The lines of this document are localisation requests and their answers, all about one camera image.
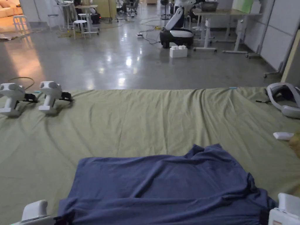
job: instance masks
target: white remote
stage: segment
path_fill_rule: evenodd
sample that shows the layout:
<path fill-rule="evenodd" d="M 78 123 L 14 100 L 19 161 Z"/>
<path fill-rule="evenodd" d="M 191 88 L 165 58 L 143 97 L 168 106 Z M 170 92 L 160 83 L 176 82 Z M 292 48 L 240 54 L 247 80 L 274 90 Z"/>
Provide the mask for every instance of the white remote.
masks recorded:
<path fill-rule="evenodd" d="M 287 133 L 287 132 L 276 132 L 273 133 L 273 135 L 277 140 L 283 140 L 283 141 L 289 141 L 294 136 L 293 133 Z"/>

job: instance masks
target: sofa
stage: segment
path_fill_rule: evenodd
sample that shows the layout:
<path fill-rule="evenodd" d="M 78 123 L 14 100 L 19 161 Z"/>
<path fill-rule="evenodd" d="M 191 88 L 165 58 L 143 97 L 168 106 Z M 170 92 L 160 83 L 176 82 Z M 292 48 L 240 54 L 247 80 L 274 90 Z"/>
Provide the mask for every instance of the sofa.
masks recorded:
<path fill-rule="evenodd" d="M 0 0 L 0 18 L 23 14 L 19 0 Z"/>

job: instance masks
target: green cloth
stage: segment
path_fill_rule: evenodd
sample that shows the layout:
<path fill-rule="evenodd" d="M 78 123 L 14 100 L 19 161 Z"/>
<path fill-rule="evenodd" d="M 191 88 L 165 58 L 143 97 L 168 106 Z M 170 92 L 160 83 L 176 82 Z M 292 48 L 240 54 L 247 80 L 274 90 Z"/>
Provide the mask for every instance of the green cloth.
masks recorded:
<path fill-rule="evenodd" d="M 106 90 L 72 92 L 56 101 L 58 116 L 21 102 L 19 118 L 0 115 L 0 224 L 21 219 L 25 205 L 46 199 L 55 215 L 76 166 L 85 157 L 184 155 L 195 143 L 220 143 L 257 187 L 273 199 L 300 197 L 300 159 L 274 132 L 294 133 L 300 121 L 282 115 L 263 88 Z M 6 98 L 0 98 L 3 107 Z"/>

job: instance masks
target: white vr controller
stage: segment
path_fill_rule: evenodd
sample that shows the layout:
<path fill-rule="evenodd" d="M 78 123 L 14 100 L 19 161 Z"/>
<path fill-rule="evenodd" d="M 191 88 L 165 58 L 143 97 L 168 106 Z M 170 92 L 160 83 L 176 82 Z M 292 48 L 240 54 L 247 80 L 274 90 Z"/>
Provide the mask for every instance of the white vr controller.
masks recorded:
<path fill-rule="evenodd" d="M 43 81 L 40 84 L 40 91 L 45 94 L 45 101 L 39 110 L 46 115 L 55 115 L 57 110 L 54 108 L 55 100 L 64 100 L 72 102 L 72 96 L 68 92 L 63 92 L 62 87 L 54 81 Z M 34 94 L 25 93 L 22 86 L 15 83 L 5 83 L 0 85 L 0 94 L 5 95 L 7 100 L 0 113 L 8 117 L 18 117 L 21 112 L 17 109 L 20 101 L 37 103 L 38 99 Z"/>

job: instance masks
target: white box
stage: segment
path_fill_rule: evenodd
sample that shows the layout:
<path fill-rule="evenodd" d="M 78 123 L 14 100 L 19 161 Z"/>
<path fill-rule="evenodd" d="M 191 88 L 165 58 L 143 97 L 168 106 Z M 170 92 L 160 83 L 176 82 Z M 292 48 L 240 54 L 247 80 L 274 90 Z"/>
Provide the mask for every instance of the white box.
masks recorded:
<path fill-rule="evenodd" d="M 180 58 L 180 57 L 187 57 L 187 56 L 188 56 L 188 49 L 185 45 L 172 46 L 170 48 L 171 58 Z"/>

